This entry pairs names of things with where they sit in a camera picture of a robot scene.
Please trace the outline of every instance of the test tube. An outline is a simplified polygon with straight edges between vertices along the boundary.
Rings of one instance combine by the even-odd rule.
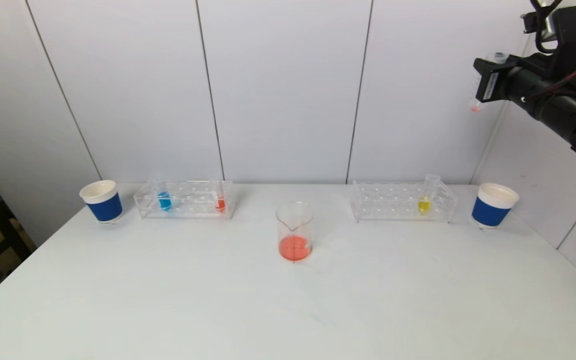
[[[160,179],[155,180],[155,192],[157,193],[161,210],[169,212],[169,210],[172,209],[172,199],[170,198],[166,183]]]
[[[425,181],[423,182],[423,193],[419,198],[417,207],[419,208],[419,214],[425,215],[432,209],[432,199],[434,194],[436,194],[439,188],[439,183],[441,183],[441,176],[427,173],[425,175]]]
[[[226,212],[226,198],[223,194],[223,183],[219,182],[219,184],[217,184],[217,191],[216,191],[216,201],[215,201],[215,208],[217,208],[217,211],[220,213],[225,213]]]
[[[497,64],[504,64],[505,60],[508,59],[508,57],[510,56],[509,53],[507,52],[502,52],[502,51],[497,51],[494,53],[494,55],[492,55],[492,59],[490,59],[489,56],[486,57],[486,60],[490,60],[493,61]],[[477,82],[477,84],[475,85],[475,93],[477,93],[477,89],[479,87],[479,82],[481,81],[481,79],[479,78],[479,81]],[[477,98],[475,98],[473,96],[473,98],[470,100],[470,103],[468,104],[468,107],[470,108],[471,112],[479,112],[480,110],[482,110],[484,107],[486,106],[485,103],[480,102],[479,100],[477,100]]]

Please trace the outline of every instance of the robotic arm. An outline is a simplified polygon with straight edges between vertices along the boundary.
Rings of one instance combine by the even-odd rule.
[[[537,33],[540,52],[510,55],[503,64],[475,59],[481,75],[476,98],[488,103],[510,100],[567,141],[576,152],[576,6],[555,9],[560,0],[522,16],[525,33]],[[557,41],[554,49],[542,43]]]

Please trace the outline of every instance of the wall seam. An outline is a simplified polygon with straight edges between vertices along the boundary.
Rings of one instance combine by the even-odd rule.
[[[219,150],[219,162],[221,163],[221,176],[226,180],[226,171],[223,168],[223,156],[221,155],[221,142],[219,141],[219,127],[217,126],[217,114],[214,111],[214,98],[212,97],[212,84],[210,83],[210,71],[208,71],[208,55],[206,54],[206,44],[203,40],[203,26],[201,25],[201,12],[199,11],[199,0],[194,0],[197,7],[197,20],[199,21],[199,34],[201,34],[201,48],[203,49],[203,62],[206,66],[206,77],[208,79],[208,90],[210,91],[210,105],[212,106],[212,119],[214,120],[214,132],[217,135],[217,149]]]
[[[348,168],[345,173],[345,183],[350,176],[350,161],[352,160],[352,146],[354,146],[354,132],[357,128],[357,115],[359,114],[359,99],[361,98],[361,84],[363,83],[363,70],[366,65],[366,53],[368,52],[368,37],[370,37],[370,23],[372,22],[372,7],[374,0],[370,2],[370,14],[368,14],[368,28],[366,29],[366,43],[363,47],[363,61],[361,62],[361,76],[359,76],[359,91],[357,92],[357,106],[354,109],[354,124],[352,125],[352,137],[350,138],[350,153],[348,154]]]
[[[32,23],[34,24],[34,30],[36,30],[37,35],[39,36],[39,41],[41,42],[41,47],[43,48],[43,52],[45,53],[46,58],[48,59],[48,63],[50,64],[50,68],[52,69],[52,74],[54,75],[55,80],[57,80],[57,85],[59,85],[59,90],[61,91],[61,95],[63,96],[63,99],[66,101],[66,105],[68,106],[68,111],[70,111],[70,116],[72,116],[72,120],[75,122],[75,126],[77,127],[77,131],[79,132],[79,136],[81,136],[81,140],[83,141],[84,146],[86,147],[86,151],[88,153],[88,156],[90,157],[90,160],[92,161],[92,164],[94,166],[94,170],[96,170],[96,173],[99,176],[99,179],[103,180],[103,177],[101,176],[101,172],[99,171],[99,167],[96,166],[96,162],[94,162],[94,157],[92,156],[90,148],[86,142],[86,138],[84,137],[84,134],[81,132],[81,127],[79,126],[79,123],[77,122],[77,117],[75,117],[75,113],[72,111],[72,107],[70,106],[70,101],[68,101],[68,97],[66,96],[66,92],[63,91],[63,86],[61,86],[61,81],[59,80],[59,76],[57,76],[57,71],[54,69],[54,65],[52,64],[52,59],[50,59],[50,55],[48,54],[46,44],[43,43],[43,37],[41,37],[41,32],[39,31],[39,27],[37,26],[37,21],[34,19],[34,14],[32,13],[32,8],[30,7],[29,0],[25,0],[25,6],[28,8],[28,12],[30,13],[30,18],[32,19]]]

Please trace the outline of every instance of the white table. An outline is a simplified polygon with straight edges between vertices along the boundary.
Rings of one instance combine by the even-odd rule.
[[[350,187],[242,185],[231,221],[73,217],[0,285],[0,360],[576,360],[576,269],[514,214],[356,223]],[[315,215],[304,262],[274,209]]]

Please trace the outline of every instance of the red liquid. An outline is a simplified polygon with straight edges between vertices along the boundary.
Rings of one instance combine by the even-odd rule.
[[[226,212],[226,200],[223,198],[223,196],[219,196],[219,198],[217,198],[216,208],[220,213]]]
[[[308,240],[303,236],[288,235],[279,241],[279,253],[292,262],[305,259],[310,251]]]

